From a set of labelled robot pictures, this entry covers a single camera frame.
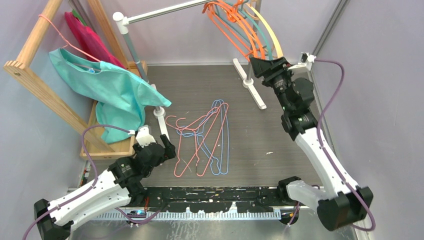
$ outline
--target wooden floor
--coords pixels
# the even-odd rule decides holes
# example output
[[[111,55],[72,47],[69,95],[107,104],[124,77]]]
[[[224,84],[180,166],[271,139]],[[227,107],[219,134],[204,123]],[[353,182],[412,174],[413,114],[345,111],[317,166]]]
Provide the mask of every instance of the wooden floor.
[[[144,186],[276,186],[279,180],[298,176],[308,184],[321,181],[302,150],[284,132],[281,125],[282,108],[269,87],[255,86],[267,109],[260,110],[232,65],[219,66],[150,66],[150,83],[172,105],[166,115],[186,118],[180,124],[188,124],[206,114],[214,100],[222,99],[229,104],[228,123],[230,132],[230,159],[227,175],[213,175],[208,169],[203,177],[196,176],[196,159],[183,176],[174,176],[177,159],[166,161],[156,167],[151,176],[143,179]],[[317,106],[311,107],[317,115]],[[159,125],[153,116],[153,107],[146,107],[146,121],[154,137],[159,140]],[[178,146],[179,135],[168,128],[170,141]],[[206,143],[214,145],[219,127],[212,128]],[[186,138],[181,144],[180,156],[188,163],[194,154],[194,140]],[[198,172],[203,172],[208,158],[200,154]],[[96,161],[99,172],[113,161]],[[181,162],[177,172],[185,166]]]

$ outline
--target bundle of hangers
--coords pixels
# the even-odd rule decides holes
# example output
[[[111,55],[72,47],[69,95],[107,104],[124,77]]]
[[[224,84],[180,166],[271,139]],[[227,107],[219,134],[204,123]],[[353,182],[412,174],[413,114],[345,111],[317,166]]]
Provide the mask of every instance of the bundle of hangers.
[[[248,61],[250,56],[268,60],[283,57],[283,50],[274,31],[249,1],[257,0],[237,0],[234,4],[224,0],[208,2],[204,5],[202,13],[207,12],[210,20]],[[256,21],[262,22],[273,47]]]

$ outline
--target reflective metal surface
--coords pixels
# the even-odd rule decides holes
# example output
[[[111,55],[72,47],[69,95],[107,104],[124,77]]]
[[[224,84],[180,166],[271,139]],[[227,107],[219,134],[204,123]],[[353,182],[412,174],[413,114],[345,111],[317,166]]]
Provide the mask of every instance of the reflective metal surface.
[[[309,208],[300,210],[291,227],[277,220],[152,221],[129,227],[125,221],[89,221],[70,240],[357,240],[351,227],[330,232]]]

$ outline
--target clothing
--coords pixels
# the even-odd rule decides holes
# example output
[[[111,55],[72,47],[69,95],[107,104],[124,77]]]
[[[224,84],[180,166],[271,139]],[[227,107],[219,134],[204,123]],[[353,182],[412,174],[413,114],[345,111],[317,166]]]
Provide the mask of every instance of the clothing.
[[[146,119],[145,106],[171,105],[147,82],[121,67],[104,61],[92,62],[63,48],[51,51],[49,56],[72,90],[98,101],[95,114],[100,124],[138,130]],[[101,136],[108,144],[128,137],[125,132],[109,128]]]
[[[124,65],[108,51],[99,35],[97,35],[90,27],[84,26],[80,20],[72,14],[72,12],[65,12],[65,20],[70,31],[78,41],[81,50],[100,61],[105,61],[125,69]]]

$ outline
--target white rack foot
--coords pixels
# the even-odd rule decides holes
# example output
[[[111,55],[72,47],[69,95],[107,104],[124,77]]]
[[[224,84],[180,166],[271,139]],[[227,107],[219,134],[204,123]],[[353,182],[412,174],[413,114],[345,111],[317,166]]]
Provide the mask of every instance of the white rack foot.
[[[261,96],[259,95],[258,91],[256,91],[255,86],[253,85],[254,81],[253,79],[247,79],[248,76],[245,72],[245,70],[242,68],[242,65],[240,65],[240,62],[237,58],[234,58],[232,60],[232,63],[235,67],[235,69],[238,72],[238,75],[240,75],[240,78],[243,80],[243,87],[247,88],[252,95],[254,101],[256,102],[259,109],[263,110],[267,108],[267,105],[265,105],[264,101],[262,100]]]
[[[157,106],[153,111],[153,115],[157,118],[157,122],[159,123],[160,134],[165,134],[169,140],[170,136],[168,134],[167,124],[165,123],[165,109],[161,106]]]

